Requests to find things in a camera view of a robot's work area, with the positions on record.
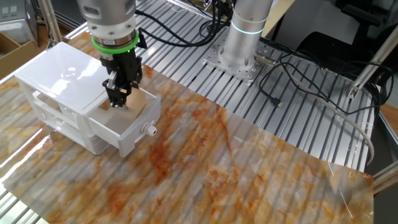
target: metal frame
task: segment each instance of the metal frame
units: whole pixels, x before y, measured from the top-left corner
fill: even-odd
[[[371,60],[372,63],[382,64],[383,61],[387,58],[387,56],[391,53],[391,51],[398,44],[398,27],[392,32],[392,34],[388,37],[385,43],[381,46],[379,51],[377,51],[376,55]],[[354,99],[358,94],[358,91],[362,89],[362,87],[366,84],[366,82],[372,77],[373,73],[378,69],[377,66],[368,65],[362,71],[360,76],[354,81],[354,83],[349,88],[348,96],[351,99]]]
[[[199,40],[201,37],[198,35],[198,25],[208,19],[193,9],[189,9],[190,12],[184,9],[178,12],[168,11],[169,2],[139,1],[137,7],[166,23],[184,39]],[[137,25],[164,39],[172,40],[170,34],[148,18],[139,17]],[[86,31],[87,27],[83,24],[67,37],[72,39]],[[265,66],[260,72],[260,77],[248,84],[203,63],[202,56],[213,42],[208,46],[189,49],[171,47],[153,39],[148,39],[147,44],[147,50],[137,49],[137,56],[143,58],[144,64],[315,157],[364,170],[368,147],[358,132],[335,117],[332,111],[324,109],[311,96],[297,91],[281,72],[271,73],[263,86],[265,91],[283,101],[284,106],[278,108],[261,94],[258,87],[259,79],[271,69],[270,67]],[[263,45],[263,47],[267,50],[264,54],[267,57],[278,59],[284,54],[270,46]],[[289,60],[323,91],[330,93],[332,100],[338,102],[344,109],[355,110],[371,104],[371,96],[362,90],[355,100],[347,99],[346,90],[351,84],[350,80],[343,77],[336,78],[335,73],[322,71],[312,62],[301,58],[291,57]],[[294,71],[290,72],[301,79]],[[374,116],[373,110],[365,110],[349,117],[363,127],[365,124],[372,124]],[[370,135],[372,127],[365,128],[365,132]],[[46,224],[47,222],[0,186],[0,224],[10,223]]]
[[[49,47],[62,41],[60,28],[55,17],[54,8],[52,7],[51,0],[37,0],[39,7],[42,11],[45,25],[49,31]]]

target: metal rod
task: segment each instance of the metal rod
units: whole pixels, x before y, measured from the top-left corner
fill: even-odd
[[[372,63],[381,64],[387,58],[387,56],[391,53],[391,51],[398,44],[398,27],[394,29],[392,34],[388,37],[385,43],[381,46],[379,51],[377,51],[376,55],[371,60]],[[351,99],[354,99],[358,94],[360,89],[365,85],[365,83],[372,77],[373,73],[378,69],[377,66],[368,65],[362,71],[361,75],[354,81],[354,83],[349,88],[348,96]]]
[[[52,7],[51,0],[37,0],[42,15],[49,31],[49,38],[52,39],[56,44],[62,41],[61,31],[55,17],[54,9]]]

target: black chair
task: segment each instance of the black chair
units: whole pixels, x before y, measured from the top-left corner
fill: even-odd
[[[392,34],[398,24],[384,29],[376,39],[368,39],[365,47],[358,47],[342,42],[338,39],[330,37],[319,32],[313,32],[306,37],[299,45],[297,51],[308,52],[315,56],[323,63],[323,66],[332,68],[336,72],[356,71],[354,75],[359,75],[366,65],[356,64],[350,65],[347,62],[361,61],[370,62],[383,43]],[[389,56],[384,60],[383,65],[391,68],[393,72],[398,71],[398,47],[392,50]],[[384,73],[384,70],[379,68],[369,79],[369,82],[377,84],[383,90],[389,89],[386,84],[389,79],[389,74]],[[386,91],[381,92],[381,97],[386,97]]]

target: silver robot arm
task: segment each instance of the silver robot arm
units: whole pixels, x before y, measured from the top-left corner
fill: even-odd
[[[136,0],[78,0],[78,4],[110,74],[103,86],[111,105],[123,107],[131,88],[138,88],[142,78],[142,59],[134,48],[146,48],[144,37],[136,31]]]

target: white drawer unit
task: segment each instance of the white drawer unit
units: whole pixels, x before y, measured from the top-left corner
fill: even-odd
[[[102,86],[108,79],[106,68],[65,43],[14,74],[37,117],[94,154],[111,144],[125,157],[142,137],[156,133],[160,97],[143,90],[147,103],[137,118],[126,116],[122,108],[101,107],[108,99]]]

